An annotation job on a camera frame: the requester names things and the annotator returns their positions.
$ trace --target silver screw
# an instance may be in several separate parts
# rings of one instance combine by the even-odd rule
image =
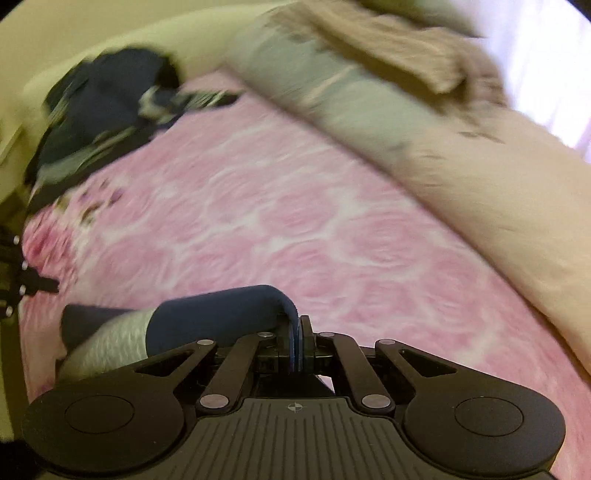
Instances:
[[[372,408],[374,410],[379,410],[380,408],[389,407],[392,403],[388,397],[384,395],[366,395],[361,399],[361,403],[365,405],[367,408]]]
[[[214,393],[211,395],[205,395],[199,400],[199,403],[205,408],[215,410],[216,408],[224,408],[230,403],[230,401],[224,395]]]

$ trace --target brown fabric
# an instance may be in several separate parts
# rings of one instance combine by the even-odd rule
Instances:
[[[591,372],[591,166],[520,113],[416,136],[390,173],[558,328]]]
[[[352,0],[301,0],[275,10],[271,19],[303,37],[323,40],[430,105],[453,105],[452,112],[470,121],[486,118],[489,103],[506,105],[493,61],[472,40],[446,28],[420,28]]]

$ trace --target bed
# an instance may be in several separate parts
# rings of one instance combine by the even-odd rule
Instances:
[[[242,87],[223,71],[186,86]],[[399,339],[543,393],[567,422],[553,472],[591,475],[589,383],[553,328],[400,186],[252,92],[70,190],[28,223],[24,251],[61,282],[21,303],[30,400],[53,385],[68,303],[146,309],[270,284],[317,331]]]

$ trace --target rose pattern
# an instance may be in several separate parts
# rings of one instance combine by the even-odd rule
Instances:
[[[214,73],[189,87],[241,86]],[[67,303],[148,308],[272,284],[316,331],[393,338],[548,396],[567,422],[554,474],[591,478],[589,377],[552,327],[400,186],[256,95],[185,115],[67,198],[24,235],[32,264],[70,279],[21,303],[30,399],[64,354]]]

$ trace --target light green fabric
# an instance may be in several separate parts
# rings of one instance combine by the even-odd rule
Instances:
[[[447,27],[469,37],[480,36],[470,18],[451,0],[360,0],[365,8],[399,15],[431,27]]]
[[[397,85],[267,17],[235,38],[227,62],[255,90],[385,170],[403,142],[440,122]]]

